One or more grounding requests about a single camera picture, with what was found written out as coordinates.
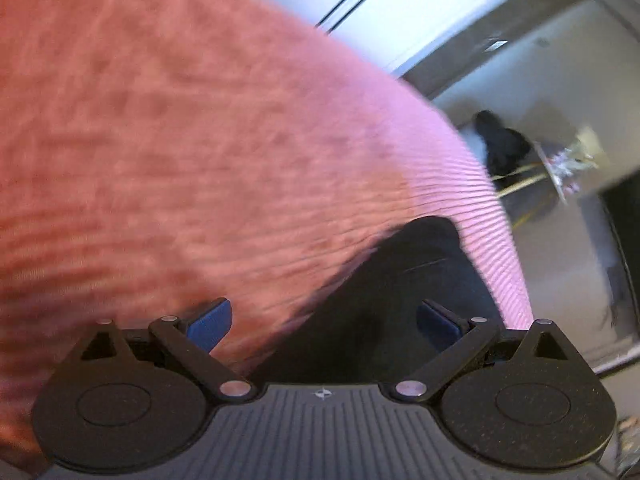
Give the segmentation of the black pants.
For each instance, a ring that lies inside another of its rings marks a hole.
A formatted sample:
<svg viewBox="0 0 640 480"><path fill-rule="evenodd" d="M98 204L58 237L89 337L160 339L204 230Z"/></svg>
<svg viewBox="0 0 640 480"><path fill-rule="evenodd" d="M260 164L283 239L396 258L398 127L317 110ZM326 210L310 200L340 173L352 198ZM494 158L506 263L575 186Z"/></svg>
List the black pants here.
<svg viewBox="0 0 640 480"><path fill-rule="evenodd" d="M442 338L422 318L424 301L465 320L501 320L454 222L442 217L413 220L379 242L248 378L258 386L397 382L437 356Z"/></svg>

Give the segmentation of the round two-tier side table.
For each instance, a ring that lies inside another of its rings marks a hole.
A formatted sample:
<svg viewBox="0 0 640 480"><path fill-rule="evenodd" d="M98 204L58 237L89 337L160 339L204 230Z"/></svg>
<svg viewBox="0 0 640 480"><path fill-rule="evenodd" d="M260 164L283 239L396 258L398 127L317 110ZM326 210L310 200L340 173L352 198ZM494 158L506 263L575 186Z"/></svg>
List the round two-tier side table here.
<svg viewBox="0 0 640 480"><path fill-rule="evenodd" d="M530 152L518 168L492 177L511 228L516 230L529 222L536 222L566 203L562 188L552 174L550 156L556 145L530 142Z"/></svg>

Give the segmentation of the white laundry basket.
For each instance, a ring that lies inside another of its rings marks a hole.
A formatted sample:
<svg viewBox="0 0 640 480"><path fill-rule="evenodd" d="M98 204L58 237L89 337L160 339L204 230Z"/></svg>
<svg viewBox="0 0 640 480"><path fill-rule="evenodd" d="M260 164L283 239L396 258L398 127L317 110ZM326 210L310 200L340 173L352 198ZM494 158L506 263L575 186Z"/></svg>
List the white laundry basket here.
<svg viewBox="0 0 640 480"><path fill-rule="evenodd" d="M479 134L473 126L469 125L460 128L458 133L474 157L483 166L487 166L489 151L484 136Z"/></svg>

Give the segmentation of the black garment on basket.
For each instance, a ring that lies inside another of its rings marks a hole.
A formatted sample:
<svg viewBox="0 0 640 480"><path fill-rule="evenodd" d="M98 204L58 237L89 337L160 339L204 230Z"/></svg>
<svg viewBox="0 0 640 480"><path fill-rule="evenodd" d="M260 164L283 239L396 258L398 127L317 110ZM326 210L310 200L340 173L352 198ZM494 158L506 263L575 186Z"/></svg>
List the black garment on basket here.
<svg viewBox="0 0 640 480"><path fill-rule="evenodd" d="M473 118L476 133L487 148L486 167L491 177L505 176L518 169L532 146L521 133L506 128L493 112L482 110Z"/></svg>

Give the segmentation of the pink ribbed bedspread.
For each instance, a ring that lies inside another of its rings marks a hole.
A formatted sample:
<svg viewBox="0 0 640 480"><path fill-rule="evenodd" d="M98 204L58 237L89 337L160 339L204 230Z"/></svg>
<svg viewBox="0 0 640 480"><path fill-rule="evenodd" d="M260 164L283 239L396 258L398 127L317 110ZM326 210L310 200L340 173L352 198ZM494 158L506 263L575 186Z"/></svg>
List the pink ribbed bedspread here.
<svg viewBox="0 0 640 480"><path fill-rule="evenodd" d="M454 222L506 326L533 319L509 221L442 112L259 0L1 0L1 457L99 318L220 296L246 373L373 245Z"/></svg>

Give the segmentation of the wrapped flower bouquet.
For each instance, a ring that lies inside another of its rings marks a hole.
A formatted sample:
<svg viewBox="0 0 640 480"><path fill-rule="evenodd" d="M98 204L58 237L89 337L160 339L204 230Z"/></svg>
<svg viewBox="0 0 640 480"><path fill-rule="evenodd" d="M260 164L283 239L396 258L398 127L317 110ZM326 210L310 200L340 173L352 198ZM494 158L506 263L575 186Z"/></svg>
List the wrapped flower bouquet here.
<svg viewBox="0 0 640 480"><path fill-rule="evenodd" d="M577 193L582 176L599 169L605 159L598 135L589 126L580 128L570 144L547 158L551 179L562 196Z"/></svg>

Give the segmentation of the wall-mounted black television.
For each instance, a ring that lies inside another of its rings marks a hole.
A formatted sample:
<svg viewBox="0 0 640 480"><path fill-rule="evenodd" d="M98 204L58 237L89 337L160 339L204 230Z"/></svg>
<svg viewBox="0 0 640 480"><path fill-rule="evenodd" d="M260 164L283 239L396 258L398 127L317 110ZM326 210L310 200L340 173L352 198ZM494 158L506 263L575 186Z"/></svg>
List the wall-mounted black television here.
<svg viewBox="0 0 640 480"><path fill-rule="evenodd" d="M624 262L634 307L639 310L640 174L638 171L602 191L600 200Z"/></svg>

